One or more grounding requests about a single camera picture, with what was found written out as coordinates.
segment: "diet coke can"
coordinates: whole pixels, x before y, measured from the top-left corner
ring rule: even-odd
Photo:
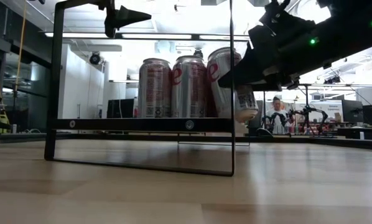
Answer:
[[[204,79],[207,69],[200,57],[182,56],[172,73],[172,117],[204,118]]]
[[[241,55],[235,52],[235,65],[241,60]],[[231,91],[219,87],[218,80],[230,71],[230,48],[218,49],[208,57],[208,82],[219,118],[230,118]],[[253,119],[258,113],[258,105],[251,85],[237,86],[235,92],[235,118],[240,123]]]
[[[169,118],[171,75],[169,62],[158,58],[143,61],[139,70],[138,118]]]

